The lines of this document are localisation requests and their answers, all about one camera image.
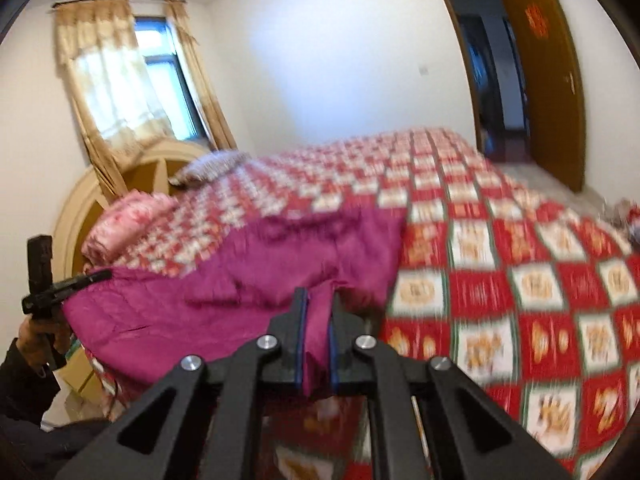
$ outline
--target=person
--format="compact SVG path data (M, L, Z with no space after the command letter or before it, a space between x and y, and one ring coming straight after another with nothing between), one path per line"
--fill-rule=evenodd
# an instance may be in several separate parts
M0 475L8 480L49 480L108 426L106 420L76 422L46 432L40 429L60 388L47 366L44 334L65 354L70 329L62 319L26 317L0 365Z

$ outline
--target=red sticker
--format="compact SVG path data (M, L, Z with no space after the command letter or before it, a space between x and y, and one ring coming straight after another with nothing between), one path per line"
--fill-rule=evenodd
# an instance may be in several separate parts
M538 4L529 4L524 11L533 35L539 40L549 37L549 20L542 13Z

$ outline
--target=curtain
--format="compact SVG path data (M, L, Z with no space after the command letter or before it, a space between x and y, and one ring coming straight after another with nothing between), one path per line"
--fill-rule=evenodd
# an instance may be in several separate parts
M209 142L219 150L236 148L236 141L229 130L218 98L211 86L198 50L198 42L191 33L189 17L184 3L167 0L164 13L176 40L176 51Z
M123 196L122 171L144 148L173 137L146 70L128 0L92 0L56 9L58 63L82 138L103 190Z

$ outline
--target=white wall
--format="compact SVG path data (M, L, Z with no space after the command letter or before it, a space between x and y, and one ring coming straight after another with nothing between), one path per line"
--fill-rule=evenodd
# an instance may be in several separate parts
M640 200L640 71L596 0L560 3L585 86L586 183L608 200ZM219 0L211 11L259 153L416 123L474 142L442 0Z
M498 76L504 126L513 129L524 128L518 70L513 58L511 41L504 26L503 19L507 17L507 12L502 0L450 1L456 13L477 14L482 18Z
M189 4L203 58L220 78L208 10ZM56 73L50 5L28 7L0 44L0 354L17 334L20 300L28 292L26 241L52 231L75 182L87 168L62 80ZM135 2L139 15L160 15L161 6ZM241 149L254 152L243 118L224 78L220 104Z
M261 154L415 124L475 143L443 0L220 0L212 15Z

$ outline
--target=window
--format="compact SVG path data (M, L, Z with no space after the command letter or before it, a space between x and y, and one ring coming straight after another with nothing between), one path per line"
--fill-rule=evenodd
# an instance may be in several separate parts
M174 40L162 18L137 18L136 37L151 83L178 140L204 137L204 128L175 53Z

